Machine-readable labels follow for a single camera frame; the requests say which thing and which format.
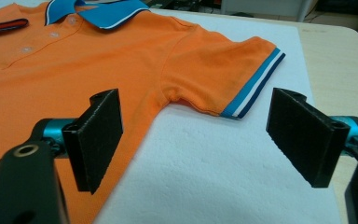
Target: navy stripe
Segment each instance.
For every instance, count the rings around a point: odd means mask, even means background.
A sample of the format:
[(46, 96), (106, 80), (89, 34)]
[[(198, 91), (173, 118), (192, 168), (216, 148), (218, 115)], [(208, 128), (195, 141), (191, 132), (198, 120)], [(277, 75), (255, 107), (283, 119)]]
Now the navy stripe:
[(275, 64), (272, 65), (271, 69), (268, 71), (266, 77), (263, 79), (263, 81), (260, 83), (260, 85), (257, 87), (257, 90), (255, 91), (255, 94), (252, 96), (251, 100), (249, 101), (249, 103), (246, 105), (246, 107), (240, 112), (240, 114), (238, 115), (238, 118), (242, 119), (246, 113), (249, 111), (249, 109), (252, 107), (252, 105), (254, 104), (255, 100), (257, 99), (258, 95), (260, 94), (261, 90), (264, 88), (264, 86), (266, 85), (267, 81), (269, 80), (269, 78), (271, 77), (272, 73), (274, 72), (275, 68), (278, 66), (278, 64), (282, 61), (282, 59), (284, 58), (285, 54), (283, 53), (281, 55), (281, 57), (275, 62)]
[(249, 81), (242, 87), (240, 92), (236, 95), (236, 97), (228, 104), (226, 109), (223, 111), (221, 116), (223, 117), (232, 117), (235, 111), (240, 107), (246, 97), (249, 95), (251, 90), (254, 88), (256, 82), (263, 76), (266, 72), (266, 69), (269, 67), (271, 62), (276, 58), (276, 56), (281, 51), (279, 49), (275, 49), (272, 53), (267, 57), (267, 59), (261, 64), (261, 66), (257, 69), (255, 74), (249, 79)]
[(45, 26), (48, 25), (48, 9), (50, 8), (50, 4), (52, 3), (53, 1), (49, 2), (48, 3), (48, 6), (46, 7), (46, 11), (45, 11)]

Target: orange polo shirt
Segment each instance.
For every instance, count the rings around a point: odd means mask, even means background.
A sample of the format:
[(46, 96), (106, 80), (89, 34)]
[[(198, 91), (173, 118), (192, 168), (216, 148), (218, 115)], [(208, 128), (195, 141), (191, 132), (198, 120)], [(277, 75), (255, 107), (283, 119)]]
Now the orange polo shirt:
[(124, 134), (97, 192), (78, 192), (69, 160), (56, 160), (73, 223), (96, 217), (165, 105), (240, 118), (284, 56), (259, 37), (235, 43), (149, 11), (110, 31), (77, 14), (45, 26), (46, 7), (0, 8), (0, 22), (29, 20), (0, 34), (0, 158), (39, 120), (77, 118), (91, 95), (118, 88)]

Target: black bracket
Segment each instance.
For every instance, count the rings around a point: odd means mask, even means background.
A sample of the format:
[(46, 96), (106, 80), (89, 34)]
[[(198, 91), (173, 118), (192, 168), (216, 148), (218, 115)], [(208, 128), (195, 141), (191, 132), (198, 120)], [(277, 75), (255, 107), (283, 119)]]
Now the black bracket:
[(118, 90), (93, 95), (78, 119), (42, 119), (0, 160), (0, 223), (68, 223), (54, 158), (69, 157), (77, 188), (94, 193), (123, 133)]
[[(275, 88), (267, 132), (314, 188), (328, 187), (341, 152), (358, 160), (358, 118), (327, 117), (298, 92)], [(350, 223), (358, 223), (358, 165), (345, 192)]]

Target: shirt collar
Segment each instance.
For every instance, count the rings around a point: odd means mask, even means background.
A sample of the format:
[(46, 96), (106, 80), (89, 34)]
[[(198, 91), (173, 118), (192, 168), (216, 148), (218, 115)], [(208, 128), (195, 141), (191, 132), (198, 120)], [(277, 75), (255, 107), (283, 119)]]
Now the shirt collar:
[(46, 7), (46, 25), (76, 13), (75, 6), (94, 8), (77, 12), (83, 19), (101, 29), (113, 29), (149, 7), (139, 0), (121, 0), (109, 4), (86, 4), (84, 0), (52, 0)]

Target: striped sleeve cuff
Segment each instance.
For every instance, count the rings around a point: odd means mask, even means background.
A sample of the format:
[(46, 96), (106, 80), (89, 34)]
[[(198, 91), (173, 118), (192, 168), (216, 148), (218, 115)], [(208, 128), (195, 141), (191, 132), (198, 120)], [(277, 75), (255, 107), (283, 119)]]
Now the striped sleeve cuff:
[(222, 112), (222, 117), (243, 118), (285, 54), (275, 49)]

